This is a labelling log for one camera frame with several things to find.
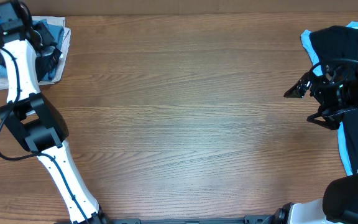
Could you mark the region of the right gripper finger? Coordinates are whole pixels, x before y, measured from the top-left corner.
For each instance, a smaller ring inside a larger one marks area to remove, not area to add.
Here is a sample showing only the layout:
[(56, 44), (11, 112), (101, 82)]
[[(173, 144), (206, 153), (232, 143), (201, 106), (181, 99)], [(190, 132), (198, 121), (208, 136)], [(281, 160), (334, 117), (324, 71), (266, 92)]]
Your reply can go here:
[(309, 73), (306, 72), (289, 90), (284, 93), (285, 98), (303, 98), (310, 88)]
[(343, 114), (336, 114), (336, 111), (319, 107), (317, 112), (309, 115), (306, 120), (326, 129), (338, 130), (343, 117)]

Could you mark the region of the black cycling jersey orange lines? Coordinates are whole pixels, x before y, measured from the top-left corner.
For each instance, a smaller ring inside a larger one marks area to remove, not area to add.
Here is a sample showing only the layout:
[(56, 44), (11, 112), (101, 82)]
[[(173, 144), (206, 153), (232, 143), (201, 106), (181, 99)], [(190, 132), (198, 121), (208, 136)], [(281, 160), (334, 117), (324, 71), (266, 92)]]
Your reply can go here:
[[(39, 34), (42, 36), (45, 48), (36, 58), (35, 67), (38, 81), (50, 82), (55, 78), (58, 59), (62, 52), (60, 51), (63, 43), (63, 29), (50, 31), (49, 34)], [(7, 71), (3, 56), (0, 53), (0, 78), (7, 78)]]

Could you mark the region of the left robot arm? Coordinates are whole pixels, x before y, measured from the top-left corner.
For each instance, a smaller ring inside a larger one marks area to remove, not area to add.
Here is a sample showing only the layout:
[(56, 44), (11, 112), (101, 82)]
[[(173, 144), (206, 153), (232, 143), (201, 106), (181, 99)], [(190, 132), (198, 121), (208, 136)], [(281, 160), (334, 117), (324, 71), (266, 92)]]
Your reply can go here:
[[(40, 91), (43, 74), (62, 56), (58, 41), (43, 22), (33, 22), (23, 2), (0, 2), (0, 21), (0, 62), (8, 80), (0, 133), (6, 127), (27, 151), (15, 161), (35, 157), (43, 164), (65, 202), (70, 223), (109, 223), (76, 168), (63, 116)], [(10, 159), (1, 151), (0, 157)]]

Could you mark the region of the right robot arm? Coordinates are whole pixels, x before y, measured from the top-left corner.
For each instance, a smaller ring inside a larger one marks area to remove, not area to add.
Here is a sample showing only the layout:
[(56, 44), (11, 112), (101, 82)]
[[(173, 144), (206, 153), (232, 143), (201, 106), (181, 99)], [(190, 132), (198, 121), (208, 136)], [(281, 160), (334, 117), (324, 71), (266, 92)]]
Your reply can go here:
[[(357, 59), (324, 61), (326, 74), (306, 72), (284, 96), (302, 98), (308, 91), (320, 103), (307, 120), (327, 129), (339, 128), (345, 113), (358, 109)], [(308, 203), (288, 203), (267, 217), (264, 223), (358, 223), (358, 170), (332, 181), (323, 198)]]

